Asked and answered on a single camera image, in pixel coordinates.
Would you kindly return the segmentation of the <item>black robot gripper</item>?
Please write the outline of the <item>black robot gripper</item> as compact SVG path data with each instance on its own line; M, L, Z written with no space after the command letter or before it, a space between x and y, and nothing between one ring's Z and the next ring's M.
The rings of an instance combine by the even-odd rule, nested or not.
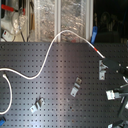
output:
M123 76L128 76L128 69L123 67L121 64L108 58L104 59L104 64L113 71L122 74ZM115 100L124 96L128 96L128 91L121 89L107 90L106 95L108 100Z

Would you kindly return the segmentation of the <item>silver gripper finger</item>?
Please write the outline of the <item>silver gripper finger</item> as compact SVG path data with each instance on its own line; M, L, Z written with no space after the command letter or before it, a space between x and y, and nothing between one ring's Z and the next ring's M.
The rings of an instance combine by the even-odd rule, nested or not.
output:
M108 128L124 128L124 124L123 123L114 123L114 124L108 125Z

